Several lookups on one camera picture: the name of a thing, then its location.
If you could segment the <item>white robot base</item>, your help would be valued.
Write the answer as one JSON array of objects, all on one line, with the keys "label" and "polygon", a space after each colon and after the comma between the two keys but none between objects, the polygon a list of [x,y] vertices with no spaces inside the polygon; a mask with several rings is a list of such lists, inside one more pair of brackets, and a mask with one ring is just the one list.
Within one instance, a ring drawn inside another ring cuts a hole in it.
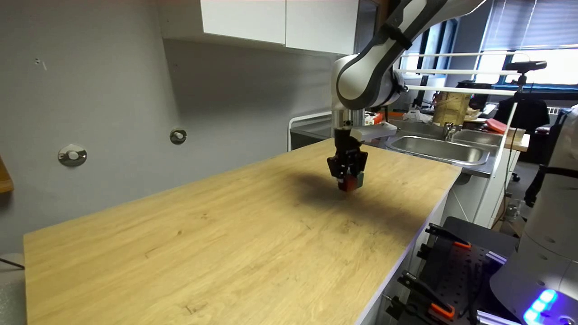
[{"label": "white robot base", "polygon": [[490,289],[522,325],[578,323],[578,107],[564,114],[520,242]]}]

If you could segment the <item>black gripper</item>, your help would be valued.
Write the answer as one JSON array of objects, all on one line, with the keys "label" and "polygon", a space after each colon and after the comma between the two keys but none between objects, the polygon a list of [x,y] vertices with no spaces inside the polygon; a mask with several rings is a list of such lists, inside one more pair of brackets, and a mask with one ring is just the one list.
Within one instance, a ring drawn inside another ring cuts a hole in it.
[{"label": "black gripper", "polygon": [[351,168],[354,184],[363,186],[367,152],[360,150],[361,143],[354,139],[349,130],[336,130],[334,145],[336,154],[327,159],[331,175],[342,179],[345,175],[343,170]]}]

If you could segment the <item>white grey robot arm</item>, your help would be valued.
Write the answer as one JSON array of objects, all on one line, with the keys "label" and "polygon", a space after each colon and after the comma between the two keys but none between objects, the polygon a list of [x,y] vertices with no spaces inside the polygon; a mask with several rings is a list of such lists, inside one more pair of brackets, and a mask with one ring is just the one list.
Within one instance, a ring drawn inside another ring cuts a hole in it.
[{"label": "white grey robot arm", "polygon": [[329,172],[342,192],[363,186],[369,154],[361,150],[385,127],[356,123],[356,112],[389,105],[407,90],[394,63],[426,29],[477,11],[486,0],[399,0],[372,40],[356,54],[340,58],[333,71],[333,136],[336,154]]}]

